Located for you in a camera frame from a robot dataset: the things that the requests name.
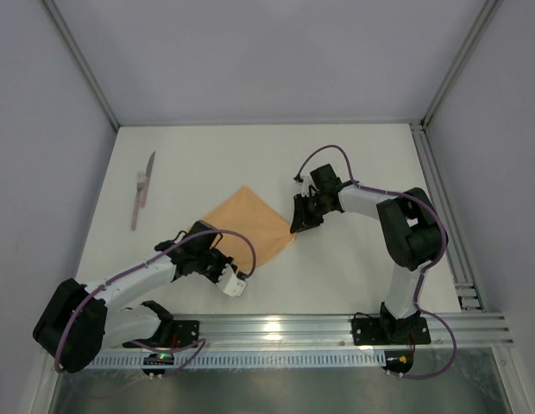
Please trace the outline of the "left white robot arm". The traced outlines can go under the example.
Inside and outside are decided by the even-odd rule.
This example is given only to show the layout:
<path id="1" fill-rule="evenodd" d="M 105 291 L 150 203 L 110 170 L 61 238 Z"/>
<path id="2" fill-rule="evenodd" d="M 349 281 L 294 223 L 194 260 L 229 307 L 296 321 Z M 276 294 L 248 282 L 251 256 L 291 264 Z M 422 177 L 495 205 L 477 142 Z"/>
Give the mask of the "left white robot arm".
<path id="1" fill-rule="evenodd" d="M 148 292 L 187 275 L 199 274 L 213 284 L 234 276 L 232 257 L 217 249 L 227 234 L 204 221 L 162 241 L 152 254 L 110 277 L 80 283 L 61 282 L 33 331 L 33 338 L 53 357 L 57 373 L 77 373 L 103 349 L 186 348 L 192 341 L 178 332 L 169 310 L 154 300 L 133 305 Z"/>

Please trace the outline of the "peach satin cloth napkin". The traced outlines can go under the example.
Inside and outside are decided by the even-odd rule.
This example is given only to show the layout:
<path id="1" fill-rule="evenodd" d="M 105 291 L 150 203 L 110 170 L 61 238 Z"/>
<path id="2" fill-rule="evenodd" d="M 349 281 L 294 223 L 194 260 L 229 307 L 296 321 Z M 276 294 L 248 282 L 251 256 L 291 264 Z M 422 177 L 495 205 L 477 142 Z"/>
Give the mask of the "peach satin cloth napkin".
<path id="1" fill-rule="evenodd" d="M 295 241 L 288 220 L 246 185 L 217 200 L 198 218 L 245 237 L 223 235 L 217 244 L 243 273 L 267 264 Z"/>

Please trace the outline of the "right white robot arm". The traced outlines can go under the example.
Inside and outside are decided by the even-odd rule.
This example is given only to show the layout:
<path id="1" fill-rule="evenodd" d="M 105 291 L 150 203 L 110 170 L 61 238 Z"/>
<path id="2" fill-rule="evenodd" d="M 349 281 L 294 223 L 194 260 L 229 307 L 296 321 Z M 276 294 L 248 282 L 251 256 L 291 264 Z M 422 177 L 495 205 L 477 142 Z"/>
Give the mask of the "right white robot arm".
<path id="1" fill-rule="evenodd" d="M 378 221 L 387 253 L 393 261 L 393 275 L 374 338 L 384 344 L 406 342 L 420 326 L 419 297 L 425 276 L 443 257 L 448 236 L 424 190 L 384 191 L 350 179 L 343 182 L 329 164 L 308 176 L 298 173 L 301 185 L 293 197 L 292 234 L 314 229 L 324 216 L 338 211 L 355 213 Z"/>

